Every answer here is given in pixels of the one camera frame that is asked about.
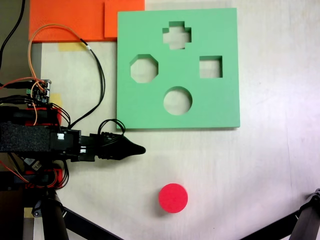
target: octagonal hole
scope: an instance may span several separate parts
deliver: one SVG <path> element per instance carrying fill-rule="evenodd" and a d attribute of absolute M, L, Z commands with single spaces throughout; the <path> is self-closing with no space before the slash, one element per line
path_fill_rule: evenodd
<path fill-rule="evenodd" d="M 138 54 L 130 66 L 130 75 L 139 84 L 150 83 L 158 75 L 158 62 L 150 54 Z"/>
<path fill-rule="evenodd" d="M 172 115 L 182 115 L 188 112 L 192 106 L 190 92 L 182 86 L 170 88 L 163 100 L 165 110 Z"/>

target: green foam board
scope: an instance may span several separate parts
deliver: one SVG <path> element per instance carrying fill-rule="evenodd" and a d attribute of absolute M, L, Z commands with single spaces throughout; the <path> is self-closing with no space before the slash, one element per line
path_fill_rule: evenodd
<path fill-rule="evenodd" d="M 169 27 L 184 25 L 184 49 L 163 43 Z M 118 13 L 117 118 L 129 129 L 224 128 L 240 126 L 237 10 L 235 8 Z M 157 76 L 131 77 L 131 65 L 151 57 Z M 200 60 L 219 60 L 220 77 L 201 78 Z M 170 89 L 186 89 L 192 105 L 182 115 L 164 107 Z"/>

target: black cable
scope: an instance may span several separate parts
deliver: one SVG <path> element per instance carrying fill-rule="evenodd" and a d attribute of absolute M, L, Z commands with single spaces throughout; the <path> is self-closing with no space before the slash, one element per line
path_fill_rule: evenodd
<path fill-rule="evenodd" d="M 80 39 L 81 42 L 83 42 L 86 46 L 88 46 L 88 44 L 86 43 L 86 41 L 84 41 L 83 39 Z M 105 96 L 105 92 L 106 92 L 106 78 L 105 78 L 105 74 L 104 74 L 104 71 L 102 69 L 102 66 L 100 64 L 100 61 L 99 59 L 97 58 L 96 54 L 94 53 L 94 51 L 92 51 L 92 49 L 90 48 L 89 49 L 90 52 L 92 53 L 95 61 L 96 61 L 96 64 L 97 64 L 97 68 L 98 68 L 98 72 L 99 72 L 99 77 L 100 77 L 100 98 L 99 98 L 99 102 L 98 104 L 93 107 L 90 111 L 88 111 L 86 114 L 84 114 L 82 117 L 80 117 L 79 119 L 77 119 L 76 121 L 74 121 L 69 129 L 72 129 L 78 122 L 80 122 L 82 119 L 86 118 L 87 116 L 89 116 L 91 113 L 93 113 L 97 107 L 100 106 L 102 100 L 104 99 L 104 96 Z"/>
<path fill-rule="evenodd" d="M 11 152 L 8 152 L 8 155 L 9 155 L 9 157 L 11 158 L 11 160 L 13 161 L 13 163 L 14 163 L 16 169 L 18 170 L 18 172 L 21 174 L 21 173 L 22 173 L 21 168 L 19 167 L 19 165 L 18 165 L 15 157 L 12 155 Z"/>
<path fill-rule="evenodd" d="M 120 120 L 118 120 L 118 119 L 108 119 L 108 120 L 104 120 L 104 121 L 100 124 L 100 126 L 99 126 L 99 128 L 98 128 L 98 135 L 101 135 L 101 130 L 102 130 L 102 128 L 103 128 L 104 125 L 105 125 L 106 123 L 108 123 L 108 122 L 114 122 L 114 123 L 116 123 L 116 124 L 121 128 L 122 134 L 121 134 L 121 135 L 118 135 L 118 136 L 116 136 L 116 137 L 114 137 L 114 138 L 112 138 L 111 140 L 106 141 L 105 144 L 103 144 L 103 145 L 91 145 L 91 146 L 84 146 L 84 145 L 83 145 L 83 146 L 81 146 L 81 147 L 83 147 L 83 148 L 85 148 L 85 149 L 103 148 L 103 147 L 109 146 L 109 145 L 111 145 L 111 144 L 114 144 L 114 143 L 117 143 L 118 141 L 120 141 L 120 140 L 124 137 L 124 135 L 125 135 L 126 127 L 125 127 L 125 125 L 124 125 Z"/>
<path fill-rule="evenodd" d="M 5 86 L 6 89 L 31 89 L 35 81 L 13 82 Z"/>
<path fill-rule="evenodd" d="M 24 15 L 24 11 L 25 11 L 25 4 L 26 4 L 26 0 L 22 0 L 22 5 L 21 5 L 21 11 L 20 11 L 20 16 L 18 18 L 18 21 L 16 22 L 15 26 L 13 27 L 13 29 L 11 30 L 11 32 L 9 33 L 9 35 L 6 37 L 6 39 L 4 40 L 1 48 L 0 48 L 0 70 L 1 70 L 1 65 L 2 65 L 2 55 L 5 49 L 5 46 L 7 44 L 7 42 L 9 41 L 9 39 L 11 38 L 11 36 L 15 33 L 16 29 L 18 28 L 21 19 Z"/>
<path fill-rule="evenodd" d="M 67 161 L 66 160 L 62 160 L 62 162 L 63 162 L 63 166 L 64 166 L 64 175 L 63 175 L 62 181 L 60 183 L 61 186 L 56 187 L 55 188 L 56 190 L 64 188 L 69 182 L 70 175 L 69 175 L 69 169 L 68 169 Z"/>
<path fill-rule="evenodd" d="M 24 162 L 24 159 L 21 157 L 21 156 L 19 156 L 18 154 L 15 154 L 18 158 L 20 158 L 21 159 L 21 161 L 22 162 Z M 40 170 L 38 170 L 38 171 L 36 171 L 35 172 L 35 178 L 34 178 L 34 180 L 33 181 L 30 181 L 29 180 L 29 183 L 26 183 L 27 184 L 27 187 L 28 187 L 28 185 L 29 184 L 31 184 L 32 186 L 42 186 L 43 185 L 43 183 L 42 183 L 42 178 L 43 178 L 43 176 L 44 175 L 48 175 L 48 172 L 47 171 L 45 171 L 45 170 L 47 170 L 47 169 L 49 169 L 49 168 L 40 168 Z M 50 182 L 50 183 L 48 183 L 47 185 L 44 185 L 44 187 L 47 187 L 48 185 L 51 185 L 52 184 L 52 182 Z"/>
<path fill-rule="evenodd" d="M 35 103 L 42 107 L 47 107 L 46 103 L 39 101 L 35 98 L 25 96 L 25 95 L 12 95 L 7 97 L 0 97 L 0 104 L 28 104 L 28 103 Z"/>
<path fill-rule="evenodd" d="M 50 103 L 50 105 L 51 105 L 51 110 L 52 111 L 55 111 L 57 114 L 59 114 L 59 115 L 61 115 L 64 119 L 65 119 L 65 121 L 68 123 L 68 128 L 69 128 L 69 126 L 70 126 L 70 124 L 71 124 L 71 119 L 70 119 L 70 115 L 66 112 L 66 110 L 64 110 L 63 108 L 61 108 L 61 107 L 59 107 L 58 105 L 56 105 L 56 104 L 54 104 L 54 103 Z"/>
<path fill-rule="evenodd" d="M 58 126 L 58 129 L 59 129 L 59 133 L 62 133 L 62 131 L 61 131 L 61 125 L 60 125 L 60 122 L 59 122 L 59 119 L 58 119 L 58 117 L 56 117 L 56 124 L 57 124 L 57 126 Z"/>

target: black foam padding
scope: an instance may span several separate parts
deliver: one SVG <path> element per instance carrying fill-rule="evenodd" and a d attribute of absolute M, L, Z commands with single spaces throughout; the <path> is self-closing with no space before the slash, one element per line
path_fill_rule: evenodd
<path fill-rule="evenodd" d="M 50 129 L 0 122 L 0 152 L 50 152 Z"/>

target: orange wire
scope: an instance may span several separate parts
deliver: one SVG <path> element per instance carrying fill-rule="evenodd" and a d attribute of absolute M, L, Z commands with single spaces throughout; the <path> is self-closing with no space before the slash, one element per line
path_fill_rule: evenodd
<path fill-rule="evenodd" d="M 36 84 L 37 84 L 37 82 L 35 82 L 35 83 L 33 84 L 32 88 L 31 88 L 31 93 L 30 93 L 30 97 L 31 97 L 31 98 L 33 98 L 32 93 L 33 93 L 33 91 L 34 91 L 34 87 L 35 87 Z M 35 126 L 35 125 L 37 124 L 37 121 L 38 121 L 38 112 L 37 112 L 36 105 L 35 105 L 34 102 L 32 103 L 32 105 L 33 105 L 34 112 L 35 112 L 35 120 L 34 120 L 34 124 L 33 124 L 33 126 Z"/>
<path fill-rule="evenodd" d="M 21 178 L 15 171 L 11 170 L 9 167 L 7 167 L 2 161 L 0 161 L 0 164 L 4 166 L 6 169 L 8 169 L 10 172 L 12 172 L 14 175 L 16 175 L 18 178 L 20 178 L 25 183 L 29 183 L 28 181 L 25 181 L 25 179 Z"/>
<path fill-rule="evenodd" d="M 13 170 L 10 169 L 9 167 L 7 167 L 1 160 L 0 160 L 0 164 L 1 164 L 2 166 L 4 166 L 6 169 L 8 169 L 10 172 L 12 172 L 14 175 L 16 175 L 19 179 L 21 179 L 22 181 L 24 181 L 26 184 L 29 184 L 29 183 L 30 183 L 30 182 L 29 182 L 28 180 L 26 180 L 24 177 L 18 175 L 17 173 L 15 173 L 15 171 L 13 171 Z M 53 171 L 54 171 L 54 175 L 55 175 L 54 181 L 53 181 L 53 183 L 51 183 L 50 185 L 47 186 L 48 188 L 53 187 L 53 186 L 57 183 L 57 181 L 58 181 L 57 171 L 56 171 L 55 169 L 53 169 Z M 35 186 L 36 186 L 37 188 L 45 188 L 45 187 L 46 187 L 46 186 L 39 186 L 39 185 L 35 185 Z"/>
<path fill-rule="evenodd" d="M 34 33 L 33 35 L 31 36 L 30 38 L 30 41 L 29 41 L 29 45 L 28 45 L 28 63 L 29 63 L 29 68 L 30 68 L 30 71 L 31 71 L 31 74 L 33 77 L 36 77 L 36 73 L 35 73 L 35 70 L 32 66 L 32 62 L 31 62 L 31 48 L 32 48 L 32 42 L 34 40 L 34 38 L 36 37 L 36 35 L 41 31 L 41 30 L 44 30 L 46 28 L 62 28 L 62 29 L 66 29 L 68 31 L 70 31 L 71 33 L 73 33 L 77 38 L 81 39 L 81 37 L 74 31 L 72 30 L 70 27 L 66 26 L 66 25 L 62 25 L 62 24 L 58 24 L 58 23 L 51 23 L 51 24 L 46 24 L 46 25 L 43 25 L 41 27 L 39 27 Z"/>

